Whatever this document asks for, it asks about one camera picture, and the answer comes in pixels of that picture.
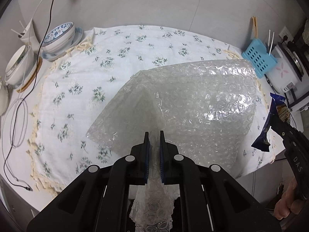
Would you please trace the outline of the person's right hand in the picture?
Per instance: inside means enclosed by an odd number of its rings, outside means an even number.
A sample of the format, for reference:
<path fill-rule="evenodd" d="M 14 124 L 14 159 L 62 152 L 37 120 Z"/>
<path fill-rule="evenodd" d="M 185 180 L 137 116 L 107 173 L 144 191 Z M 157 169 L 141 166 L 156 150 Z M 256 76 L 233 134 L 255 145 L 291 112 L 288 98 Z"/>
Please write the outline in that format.
<path fill-rule="evenodd" d="M 303 208 L 303 202 L 295 199 L 295 191 L 297 188 L 296 179 L 293 178 L 283 193 L 281 199 L 277 202 L 274 209 L 274 217 L 278 220 L 287 218 L 290 213 L 298 215 Z"/>

